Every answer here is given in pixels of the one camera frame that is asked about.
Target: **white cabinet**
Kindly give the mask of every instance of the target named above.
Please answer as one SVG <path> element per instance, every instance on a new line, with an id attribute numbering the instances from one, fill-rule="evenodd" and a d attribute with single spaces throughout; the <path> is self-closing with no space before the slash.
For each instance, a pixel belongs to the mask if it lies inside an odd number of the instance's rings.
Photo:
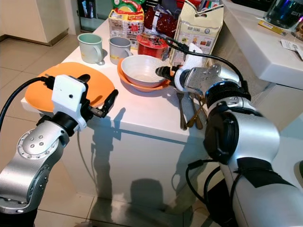
<path id="1" fill-rule="evenodd" d="M 37 42 L 49 43 L 68 29 L 61 0 L 2 0 L 0 17 L 0 31 Z"/>

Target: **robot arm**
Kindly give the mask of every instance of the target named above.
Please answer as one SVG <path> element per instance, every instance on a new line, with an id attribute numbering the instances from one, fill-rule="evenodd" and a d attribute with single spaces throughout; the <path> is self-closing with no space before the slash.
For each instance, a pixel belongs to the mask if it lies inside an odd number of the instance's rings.
<path id="1" fill-rule="evenodd" d="M 89 75 L 79 79 L 60 75 L 54 79 L 54 116 L 22 135 L 13 159 L 0 174 L 0 226 L 33 226 L 50 171 L 61 158 L 69 137 L 83 130 L 93 115 L 105 117 L 112 107 L 117 90 L 102 109 L 89 105 L 88 80 Z"/>
<path id="2" fill-rule="evenodd" d="M 280 143 L 277 128 L 252 105 L 245 81 L 219 64 L 201 68 L 201 59 L 188 57 L 170 79 L 180 91 L 205 96 L 204 146 L 220 163 L 238 225 L 303 226 L 303 194 L 271 166 Z M 156 72 L 167 74 L 164 68 Z"/>

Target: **red package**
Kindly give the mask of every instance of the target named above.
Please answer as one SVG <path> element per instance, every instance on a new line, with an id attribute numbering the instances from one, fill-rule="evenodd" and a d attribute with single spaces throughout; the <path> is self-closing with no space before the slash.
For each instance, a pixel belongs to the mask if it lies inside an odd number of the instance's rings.
<path id="1" fill-rule="evenodd" d="M 175 36 L 178 20 L 172 15 L 154 11 L 149 7 L 144 17 L 144 27 L 149 29 L 147 33 L 154 35 L 166 35 L 171 38 Z"/>

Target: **mug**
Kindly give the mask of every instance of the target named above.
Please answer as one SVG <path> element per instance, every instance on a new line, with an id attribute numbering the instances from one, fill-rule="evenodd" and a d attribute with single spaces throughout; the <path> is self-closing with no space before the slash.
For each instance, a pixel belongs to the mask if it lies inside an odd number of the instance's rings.
<path id="1" fill-rule="evenodd" d="M 110 61 L 117 65 L 120 58 L 131 56 L 131 41 L 122 37 L 113 37 L 109 39 Z"/>
<path id="2" fill-rule="evenodd" d="M 92 33 L 78 35 L 81 58 L 87 63 L 100 63 L 102 55 L 102 37 Z"/>

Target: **orange tray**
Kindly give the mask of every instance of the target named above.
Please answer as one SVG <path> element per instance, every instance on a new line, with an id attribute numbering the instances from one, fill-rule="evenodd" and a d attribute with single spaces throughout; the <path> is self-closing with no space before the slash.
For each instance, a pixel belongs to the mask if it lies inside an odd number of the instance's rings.
<path id="1" fill-rule="evenodd" d="M 93 107 L 102 105 L 104 100 L 115 89 L 113 83 L 104 74 L 76 62 L 58 64 L 47 69 L 38 77 L 45 76 L 45 74 L 54 77 L 65 74 L 75 78 L 83 74 L 89 74 L 90 80 L 88 81 L 89 90 L 87 99 L 90 100 L 90 105 Z M 52 92 L 52 90 L 43 85 L 43 82 L 36 82 L 28 87 L 25 93 L 25 99 L 31 106 L 38 110 L 52 112 Z"/>
<path id="2" fill-rule="evenodd" d="M 166 87 L 169 86 L 169 80 L 164 81 L 164 82 L 163 82 L 160 86 L 158 86 L 158 87 L 141 87 L 141 86 L 132 84 L 132 83 L 126 78 L 124 72 L 122 71 L 121 63 L 122 63 L 123 59 L 124 59 L 124 58 L 122 58 L 122 59 L 119 60 L 119 63 L 118 63 L 118 65 L 117 65 L 117 70 L 118 70 L 118 74 L 119 74 L 120 79 L 121 79 L 124 83 L 126 83 L 126 84 L 128 84 L 128 85 L 134 87 L 135 89 L 137 89 L 137 90 L 139 90 L 139 91 L 141 91 L 141 92 L 152 92 L 152 91 L 157 91 L 157 90 L 161 90 L 161 89 L 164 89 L 164 88 L 166 88 Z"/>

